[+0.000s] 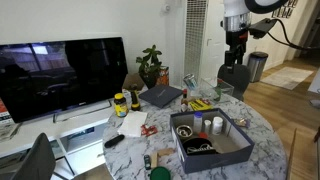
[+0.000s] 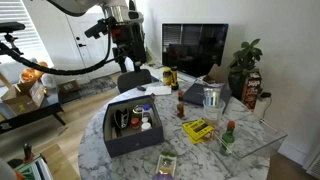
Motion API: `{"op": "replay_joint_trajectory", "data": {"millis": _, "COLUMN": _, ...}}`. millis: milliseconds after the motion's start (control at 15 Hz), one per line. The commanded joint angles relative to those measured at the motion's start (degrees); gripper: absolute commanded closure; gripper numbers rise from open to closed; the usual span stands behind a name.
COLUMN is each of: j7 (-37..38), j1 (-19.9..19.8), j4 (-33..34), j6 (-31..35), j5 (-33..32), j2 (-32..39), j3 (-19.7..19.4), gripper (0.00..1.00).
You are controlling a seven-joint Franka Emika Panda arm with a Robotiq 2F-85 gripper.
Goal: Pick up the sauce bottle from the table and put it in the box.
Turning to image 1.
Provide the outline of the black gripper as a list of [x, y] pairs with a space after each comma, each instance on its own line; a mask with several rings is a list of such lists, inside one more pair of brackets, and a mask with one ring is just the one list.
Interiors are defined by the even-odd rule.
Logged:
[[226, 44], [229, 49], [225, 52], [226, 66], [233, 66], [235, 63], [241, 64], [246, 52], [246, 42], [248, 40], [248, 31], [240, 30], [237, 32], [226, 32]]

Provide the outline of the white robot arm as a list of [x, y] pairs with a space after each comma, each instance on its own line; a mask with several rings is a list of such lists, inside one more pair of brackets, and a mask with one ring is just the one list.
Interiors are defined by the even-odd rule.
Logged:
[[224, 65], [232, 69], [234, 64], [241, 64], [246, 52], [248, 29], [251, 25], [251, 13], [266, 14], [272, 12], [288, 0], [223, 0], [224, 19], [221, 26], [226, 32]]

